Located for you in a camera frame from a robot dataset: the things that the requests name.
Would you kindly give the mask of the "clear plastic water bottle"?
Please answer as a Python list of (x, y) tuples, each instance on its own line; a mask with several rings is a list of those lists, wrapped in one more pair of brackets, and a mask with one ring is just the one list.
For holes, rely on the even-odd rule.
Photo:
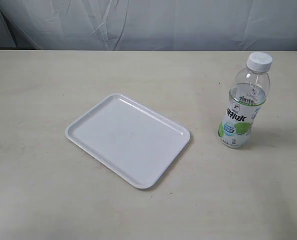
[(250, 138), (253, 122), (270, 91), (268, 72), (272, 57), (252, 52), (246, 67), (235, 77), (229, 90), (229, 101), (218, 127), (220, 141), (230, 148), (240, 148)]

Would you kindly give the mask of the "white rectangular plastic tray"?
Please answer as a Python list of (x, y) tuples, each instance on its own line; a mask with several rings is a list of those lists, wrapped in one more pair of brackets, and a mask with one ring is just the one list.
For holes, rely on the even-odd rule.
[(71, 123), (65, 135), (141, 190), (158, 182), (191, 138), (184, 126), (120, 93)]

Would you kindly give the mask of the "white wrinkled backdrop curtain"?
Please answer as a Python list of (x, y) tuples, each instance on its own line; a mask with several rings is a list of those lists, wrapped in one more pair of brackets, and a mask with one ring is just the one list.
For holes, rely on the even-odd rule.
[(297, 51), (297, 0), (0, 0), (0, 49)]

